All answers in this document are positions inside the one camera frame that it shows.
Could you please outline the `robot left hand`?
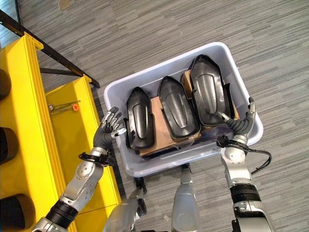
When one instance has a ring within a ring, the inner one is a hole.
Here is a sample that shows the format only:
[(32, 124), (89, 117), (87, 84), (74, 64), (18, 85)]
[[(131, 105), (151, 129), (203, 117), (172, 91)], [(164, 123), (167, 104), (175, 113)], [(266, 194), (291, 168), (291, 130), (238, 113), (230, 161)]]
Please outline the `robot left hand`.
[(100, 122), (93, 139), (93, 147), (108, 150), (113, 139), (126, 133), (122, 113), (118, 107), (112, 107)]

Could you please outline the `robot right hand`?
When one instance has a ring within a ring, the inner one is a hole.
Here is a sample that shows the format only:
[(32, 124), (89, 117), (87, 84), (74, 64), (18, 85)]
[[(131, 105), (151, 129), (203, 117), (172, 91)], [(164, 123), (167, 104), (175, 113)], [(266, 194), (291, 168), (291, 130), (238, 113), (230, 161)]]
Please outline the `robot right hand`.
[(224, 123), (229, 126), (229, 128), (233, 131), (234, 135), (237, 138), (240, 138), (246, 145), (248, 144), (248, 134), (253, 128), (256, 116), (255, 102), (252, 97), (249, 97), (249, 103), (249, 110), (246, 112), (246, 117), (243, 120), (232, 119), (220, 111), (215, 113), (216, 116), (222, 119)]

